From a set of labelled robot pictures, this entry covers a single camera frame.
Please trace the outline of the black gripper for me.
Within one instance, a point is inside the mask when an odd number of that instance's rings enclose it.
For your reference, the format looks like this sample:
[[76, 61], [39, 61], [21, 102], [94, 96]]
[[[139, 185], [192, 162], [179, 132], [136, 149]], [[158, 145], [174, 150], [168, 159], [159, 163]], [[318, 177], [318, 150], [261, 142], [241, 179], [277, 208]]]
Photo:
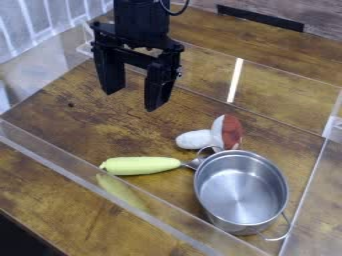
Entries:
[[147, 70], [144, 107], [148, 112], [171, 97], [175, 74], [184, 47], [168, 37], [170, 0], [115, 0], [114, 23], [91, 24], [94, 61], [100, 86], [107, 95], [126, 87], [124, 65]]

